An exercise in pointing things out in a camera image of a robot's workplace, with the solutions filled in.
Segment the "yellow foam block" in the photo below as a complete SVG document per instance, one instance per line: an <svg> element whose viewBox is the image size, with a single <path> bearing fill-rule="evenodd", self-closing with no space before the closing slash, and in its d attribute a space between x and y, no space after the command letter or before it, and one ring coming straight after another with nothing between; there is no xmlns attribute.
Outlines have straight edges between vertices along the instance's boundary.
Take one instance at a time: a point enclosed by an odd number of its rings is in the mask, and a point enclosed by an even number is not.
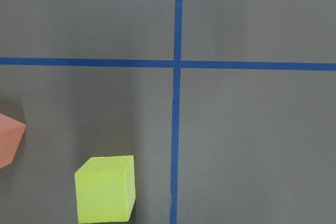
<svg viewBox="0 0 336 224"><path fill-rule="evenodd" d="M127 222L135 203L134 156L91 157L75 172L79 223Z"/></svg>

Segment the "orange foam block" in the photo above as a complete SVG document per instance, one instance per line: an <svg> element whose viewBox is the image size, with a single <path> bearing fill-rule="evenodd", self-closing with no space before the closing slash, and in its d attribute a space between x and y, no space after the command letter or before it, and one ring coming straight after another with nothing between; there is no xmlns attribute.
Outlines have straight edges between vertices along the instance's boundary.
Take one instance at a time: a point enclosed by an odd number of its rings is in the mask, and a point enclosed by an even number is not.
<svg viewBox="0 0 336 224"><path fill-rule="evenodd" d="M26 124L1 114L1 168L13 162L25 130Z"/></svg>

